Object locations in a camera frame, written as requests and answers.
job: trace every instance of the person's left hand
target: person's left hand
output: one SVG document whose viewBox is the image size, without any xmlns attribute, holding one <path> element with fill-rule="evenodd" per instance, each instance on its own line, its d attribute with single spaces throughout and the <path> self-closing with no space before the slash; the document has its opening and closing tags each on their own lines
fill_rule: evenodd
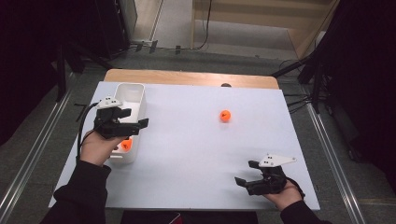
<svg viewBox="0 0 396 224">
<path fill-rule="evenodd" d="M 90 132 L 92 133 L 82 143 L 79 159 L 98 166 L 103 166 L 110 157 L 111 151 L 117 149 L 117 145 L 126 138 L 123 136 L 105 139 L 96 131 L 89 131 L 85 135 Z"/>
</svg>

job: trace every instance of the table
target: table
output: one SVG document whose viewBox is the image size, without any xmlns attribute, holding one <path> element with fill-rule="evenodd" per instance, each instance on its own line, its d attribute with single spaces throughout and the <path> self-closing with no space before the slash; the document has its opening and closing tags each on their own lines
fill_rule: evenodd
<svg viewBox="0 0 396 224">
<path fill-rule="evenodd" d="M 305 199 L 308 206 L 319 209 L 283 94 L 277 90 L 273 77 L 110 70 L 105 82 L 99 83 L 93 102 L 115 91 L 118 82 L 111 81 L 145 85 L 150 123 L 140 132 L 136 161 L 106 163 L 113 170 L 107 180 L 107 207 L 273 209 L 274 205 L 263 197 L 248 196 L 245 189 L 236 186 L 233 177 L 247 181 L 262 178 L 260 171 L 248 167 L 248 161 L 259 161 L 265 152 L 276 152 L 297 159 L 283 169 L 300 183 L 308 195 Z M 220 88 L 219 84 L 225 81 L 233 87 Z M 152 84 L 161 82 L 172 85 Z M 242 88 L 257 86 L 257 83 L 270 89 Z M 219 122 L 221 108 L 233 111 L 229 123 Z M 91 128 L 93 118 L 94 112 L 87 116 L 84 132 Z M 67 183 L 74 169 L 75 148 L 76 143 L 57 188 Z"/>
<path fill-rule="evenodd" d="M 319 33 L 327 29 L 338 3 L 339 0 L 213 0 L 210 20 L 288 28 L 297 58 L 302 59 Z M 195 20 L 206 20 L 208 9 L 209 0 L 192 0 L 191 49 Z"/>
</svg>

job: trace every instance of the orange ball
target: orange ball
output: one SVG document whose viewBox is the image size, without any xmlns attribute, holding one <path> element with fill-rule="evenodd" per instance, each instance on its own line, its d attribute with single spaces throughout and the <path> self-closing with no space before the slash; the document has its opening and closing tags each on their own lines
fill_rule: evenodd
<svg viewBox="0 0 396 224">
<path fill-rule="evenodd" d="M 226 122 L 226 121 L 230 120 L 230 118 L 231 118 L 231 113 L 230 113 L 230 111 L 228 111 L 228 110 L 223 110 L 223 111 L 221 111 L 221 113 L 220 113 L 220 119 L 221 119 L 222 121 Z"/>
</svg>

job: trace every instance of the person's arm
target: person's arm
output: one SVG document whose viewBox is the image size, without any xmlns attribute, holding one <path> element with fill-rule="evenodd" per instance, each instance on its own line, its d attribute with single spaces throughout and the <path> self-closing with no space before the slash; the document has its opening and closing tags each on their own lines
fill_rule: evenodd
<svg viewBox="0 0 396 224">
<path fill-rule="evenodd" d="M 111 170 L 103 163 L 123 139 L 105 139 L 97 132 L 85 139 L 69 182 L 55 191 L 57 202 L 41 223 L 106 223 L 106 180 Z"/>
<path fill-rule="evenodd" d="M 296 186 L 289 180 L 282 192 L 265 194 L 265 198 L 273 202 L 280 210 L 280 217 L 284 224 L 331 224 L 321 221 L 305 204 Z"/>
</svg>

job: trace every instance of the white tabletop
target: white tabletop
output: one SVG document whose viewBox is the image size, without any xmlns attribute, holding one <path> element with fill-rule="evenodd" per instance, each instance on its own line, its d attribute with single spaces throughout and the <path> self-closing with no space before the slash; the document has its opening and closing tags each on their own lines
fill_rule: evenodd
<svg viewBox="0 0 396 224">
<path fill-rule="evenodd" d="M 117 82 L 100 82 L 92 103 L 114 95 Z M 136 161 L 107 162 L 106 207 L 159 210 L 262 210 L 274 205 L 249 196 L 234 177 L 262 179 L 248 161 L 267 153 L 294 157 L 282 166 L 306 194 L 305 202 L 319 210 L 282 91 L 186 85 L 144 84 L 147 129 L 140 131 Z M 229 122 L 219 120 L 228 109 Z M 93 109 L 84 132 L 93 126 Z M 76 143 L 59 179 L 65 185 L 75 167 Z"/>
</svg>

